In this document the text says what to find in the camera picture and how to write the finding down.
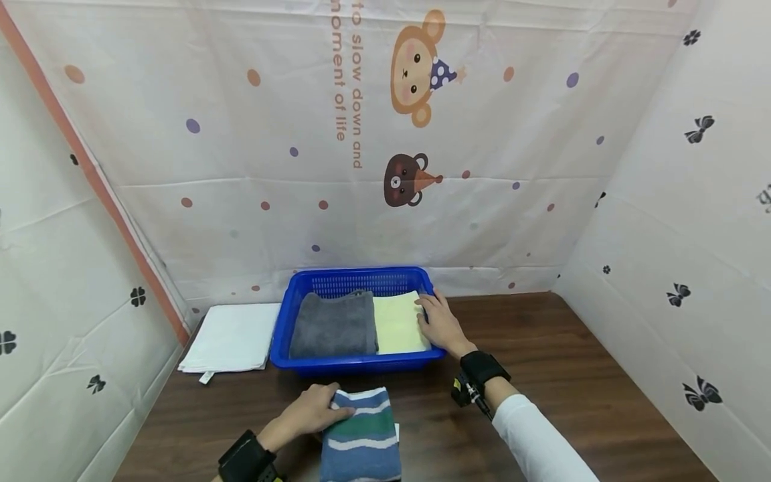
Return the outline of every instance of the white stripe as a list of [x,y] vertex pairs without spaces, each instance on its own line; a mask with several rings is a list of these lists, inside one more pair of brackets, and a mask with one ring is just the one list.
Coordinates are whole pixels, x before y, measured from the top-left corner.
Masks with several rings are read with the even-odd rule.
[[366,392],[358,392],[358,393],[348,393],[343,392],[342,390],[338,390],[337,393],[340,395],[343,395],[345,398],[349,400],[361,400],[365,398],[370,398],[372,396],[377,395],[378,393],[385,392],[386,388],[384,386],[381,386],[380,388],[376,388],[373,390],[367,390]]
[[371,479],[369,477],[359,477],[358,479],[349,480],[348,482],[394,482],[394,480],[401,480],[402,476],[397,475],[396,477],[392,477],[390,479]]
[[[329,406],[333,410],[337,410],[337,409],[340,408],[340,405],[338,405],[335,402],[330,403]],[[362,407],[362,408],[358,408],[358,409],[356,409],[356,411],[353,414],[354,415],[362,415],[363,413],[367,413],[367,414],[380,413],[380,412],[382,412],[383,410],[385,410],[389,406],[391,406],[391,400],[390,399],[388,399],[385,402],[381,403],[380,405],[372,407],[372,408],[370,408],[368,406],[365,406],[365,407]]]
[[335,450],[351,450],[367,447],[369,449],[387,449],[392,445],[396,445],[399,441],[396,439],[396,435],[385,440],[370,440],[370,439],[358,439],[351,440],[349,442],[338,442],[337,440],[327,439],[329,448]]

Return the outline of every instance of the brown table surface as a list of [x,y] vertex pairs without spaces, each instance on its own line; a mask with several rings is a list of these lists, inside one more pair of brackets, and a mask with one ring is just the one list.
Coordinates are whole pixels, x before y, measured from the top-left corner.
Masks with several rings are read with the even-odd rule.
[[[492,352],[512,383],[571,442],[602,482],[715,481],[581,320],[552,293],[450,300],[466,335]],[[419,372],[301,379],[265,371],[221,373],[208,386],[172,372],[115,480],[208,482],[245,429],[259,432],[311,383],[356,392],[388,388],[405,482],[524,480],[475,407],[449,397],[449,357]],[[318,482],[321,445],[296,440],[276,465],[292,481]]]

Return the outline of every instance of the fabric wall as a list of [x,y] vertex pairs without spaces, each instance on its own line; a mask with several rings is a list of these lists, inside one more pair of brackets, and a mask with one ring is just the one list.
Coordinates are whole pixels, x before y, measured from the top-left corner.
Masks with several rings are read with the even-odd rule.
[[180,353],[0,37],[3,480],[111,480]]
[[726,482],[771,480],[770,15],[700,8],[555,288]]
[[6,6],[202,312],[319,266],[549,289],[696,2]]

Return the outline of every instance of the towel tag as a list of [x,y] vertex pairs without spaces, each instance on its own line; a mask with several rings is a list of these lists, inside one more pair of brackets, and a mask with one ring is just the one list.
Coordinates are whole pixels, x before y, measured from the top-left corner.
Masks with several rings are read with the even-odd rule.
[[204,376],[198,379],[198,381],[206,385],[207,383],[209,383],[209,380],[211,380],[212,376],[214,376],[214,372],[206,372],[204,373]]

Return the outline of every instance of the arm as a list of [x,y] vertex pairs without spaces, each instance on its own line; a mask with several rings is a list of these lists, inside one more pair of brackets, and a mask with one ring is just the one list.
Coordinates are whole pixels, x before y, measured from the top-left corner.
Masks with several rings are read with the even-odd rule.
[[[456,360],[477,350],[463,334],[444,296],[421,295],[416,304],[429,316],[418,315],[423,335]],[[493,426],[506,442],[529,482],[598,482],[591,469],[540,410],[504,378],[487,381],[485,400],[495,412]]]
[[[257,442],[262,448],[276,453],[301,435],[321,432],[333,423],[350,418],[354,413],[351,407],[329,408],[339,388],[339,383],[311,385],[281,415],[268,422],[257,435]],[[222,479],[216,476],[212,482],[222,482]]]

